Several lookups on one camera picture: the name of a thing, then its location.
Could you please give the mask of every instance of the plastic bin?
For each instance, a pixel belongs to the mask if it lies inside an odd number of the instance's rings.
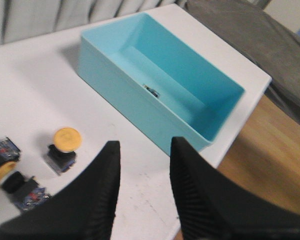
[[[244,92],[146,13],[84,31],[78,75],[168,155],[211,144]]]

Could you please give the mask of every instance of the wooden floor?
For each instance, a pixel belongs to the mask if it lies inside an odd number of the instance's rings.
[[[246,190],[300,214],[300,126],[263,96],[218,167]],[[174,240],[182,240],[179,232]]]

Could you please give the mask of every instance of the white wall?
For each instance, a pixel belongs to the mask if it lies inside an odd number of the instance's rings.
[[[291,31],[299,31],[300,0],[272,0],[264,11]]]

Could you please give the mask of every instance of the white table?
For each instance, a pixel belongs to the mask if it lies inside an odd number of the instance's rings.
[[[200,153],[216,167],[271,78],[177,5],[147,12],[245,89],[215,143]],[[0,139],[14,141],[22,150],[17,170],[36,176],[51,194],[73,180],[108,140],[119,140],[121,185],[111,239],[170,240],[180,223],[169,157],[76,74],[80,32],[99,24],[0,46]],[[57,176],[43,156],[64,126],[79,130],[83,143],[77,163]],[[18,214],[0,189],[0,223]]]

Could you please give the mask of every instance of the gray cloth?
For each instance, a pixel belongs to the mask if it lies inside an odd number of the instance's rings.
[[[188,0],[186,10],[268,73],[272,86],[267,92],[300,123],[298,35],[246,0]]]

